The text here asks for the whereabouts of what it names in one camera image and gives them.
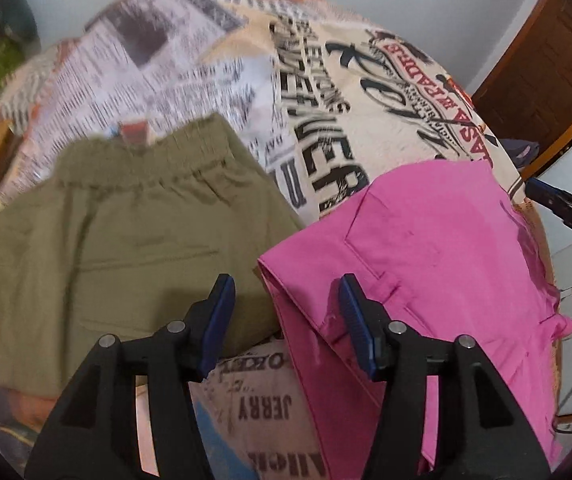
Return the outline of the newspaper print bed cover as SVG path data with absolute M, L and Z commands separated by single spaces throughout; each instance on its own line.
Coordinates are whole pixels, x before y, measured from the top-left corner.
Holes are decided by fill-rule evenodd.
M 0 209 L 74 141 L 140 120 L 155 142 L 214 113 L 307 224 L 399 166 L 484 160 L 536 270 L 551 271 L 517 169 L 467 94 L 412 44 L 327 0 L 119 0 L 82 36 L 17 67 L 0 60 L 0 126 L 16 136 Z

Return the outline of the pink pants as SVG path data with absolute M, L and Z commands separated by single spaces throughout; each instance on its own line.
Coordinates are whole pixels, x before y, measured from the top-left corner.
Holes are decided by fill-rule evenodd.
M 360 369 L 340 314 L 347 273 L 420 334 L 473 336 L 556 460 L 553 344 L 572 321 L 558 312 L 529 225 L 486 162 L 391 170 L 270 249 L 259 269 L 332 478 L 362 474 L 384 396 Z

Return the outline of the grey plush toy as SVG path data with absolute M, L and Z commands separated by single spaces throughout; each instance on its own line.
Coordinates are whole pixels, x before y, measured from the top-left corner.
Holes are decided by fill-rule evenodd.
M 39 38 L 36 19 L 27 0 L 0 0 L 0 37 L 17 44 L 31 44 Z

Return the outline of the olive green pants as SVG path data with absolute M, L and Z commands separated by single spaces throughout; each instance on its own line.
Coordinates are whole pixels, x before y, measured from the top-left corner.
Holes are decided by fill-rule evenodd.
M 301 220 L 219 115 L 152 145 L 84 139 L 0 210 L 0 386 L 54 398 L 98 338 L 143 338 L 222 273 L 222 356 L 278 329 L 258 258 Z

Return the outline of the brown wooden door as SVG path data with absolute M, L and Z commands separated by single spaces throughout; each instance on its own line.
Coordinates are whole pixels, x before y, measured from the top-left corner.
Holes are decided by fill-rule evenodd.
M 499 138 L 540 145 L 525 177 L 563 155 L 572 143 L 572 0 L 538 0 L 472 100 Z

